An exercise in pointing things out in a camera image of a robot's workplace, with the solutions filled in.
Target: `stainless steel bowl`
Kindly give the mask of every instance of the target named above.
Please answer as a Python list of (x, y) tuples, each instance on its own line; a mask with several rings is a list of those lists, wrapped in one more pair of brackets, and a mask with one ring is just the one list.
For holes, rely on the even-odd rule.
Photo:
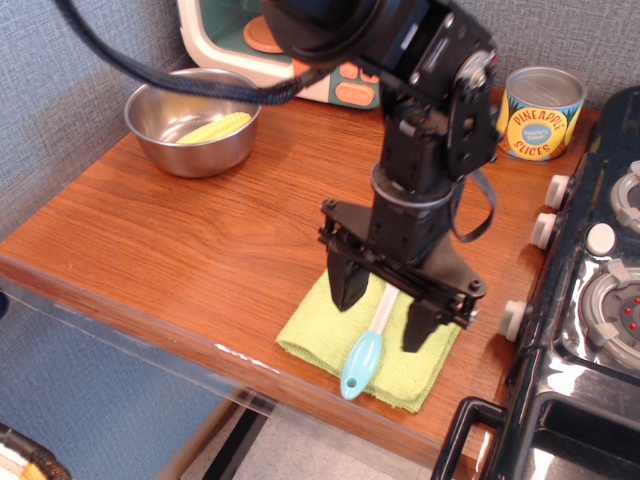
[[(247, 78), (225, 70), (191, 68), (173, 75), (256, 88)], [(178, 177), (202, 178), (229, 170), (249, 155), (260, 110), (259, 105), (182, 95), (145, 84), (127, 101), (125, 121), (142, 150), (160, 169)], [(252, 118), (238, 131), (218, 140), (176, 143), (196, 128), (234, 112), (246, 112)]]

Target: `green towel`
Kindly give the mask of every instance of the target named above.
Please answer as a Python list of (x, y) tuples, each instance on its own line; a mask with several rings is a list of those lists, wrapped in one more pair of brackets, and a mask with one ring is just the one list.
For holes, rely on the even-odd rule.
[[(340, 312), (331, 300), (325, 272), (304, 298), (280, 335), (278, 344), (287, 352), (340, 377), (351, 348), (369, 329), (385, 282), (369, 278), (367, 292), (356, 305)], [(440, 326), (418, 353), (402, 351), (402, 336), (413, 298), (400, 292), (382, 335), (378, 370), (365, 392), (412, 413), (420, 410), (460, 327)]]

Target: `blue spoon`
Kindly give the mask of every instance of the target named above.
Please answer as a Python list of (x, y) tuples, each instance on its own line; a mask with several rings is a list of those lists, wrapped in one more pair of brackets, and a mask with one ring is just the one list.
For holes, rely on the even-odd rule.
[(353, 400), (362, 393), (378, 368), (382, 332), (397, 296), (398, 289), (387, 283), (369, 330), (362, 334), (349, 352), (340, 377), (340, 393), (347, 400)]

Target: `can label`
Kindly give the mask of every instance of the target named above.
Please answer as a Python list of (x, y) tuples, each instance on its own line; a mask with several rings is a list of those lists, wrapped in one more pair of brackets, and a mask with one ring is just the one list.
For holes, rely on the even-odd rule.
[(571, 141), (582, 105), (563, 109), (528, 105), (505, 91), (497, 129), (500, 148), (525, 160), (549, 160), (562, 155)]

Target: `tin can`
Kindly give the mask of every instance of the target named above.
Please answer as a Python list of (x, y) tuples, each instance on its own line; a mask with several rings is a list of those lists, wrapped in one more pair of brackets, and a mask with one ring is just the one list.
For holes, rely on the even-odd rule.
[(571, 141), (585, 84), (564, 70), (527, 67), (507, 78), (496, 128), (500, 148), (524, 160), (543, 161), (564, 153)]

